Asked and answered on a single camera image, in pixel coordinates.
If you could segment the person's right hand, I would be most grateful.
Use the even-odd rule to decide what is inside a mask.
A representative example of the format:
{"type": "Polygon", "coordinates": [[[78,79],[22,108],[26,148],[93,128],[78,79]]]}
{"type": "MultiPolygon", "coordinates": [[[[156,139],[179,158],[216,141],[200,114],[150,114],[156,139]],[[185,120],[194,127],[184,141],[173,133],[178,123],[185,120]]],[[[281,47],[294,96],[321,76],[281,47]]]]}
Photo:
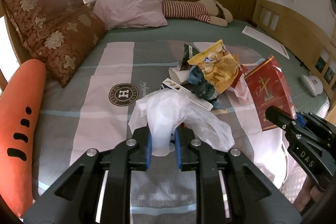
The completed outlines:
{"type": "Polygon", "coordinates": [[[293,206],[300,213],[302,213],[311,200],[314,202],[318,202],[323,195],[324,193],[318,190],[318,188],[314,184],[314,181],[307,177],[305,182],[303,183],[301,190],[299,191],[297,198],[293,203],[293,206]]]}

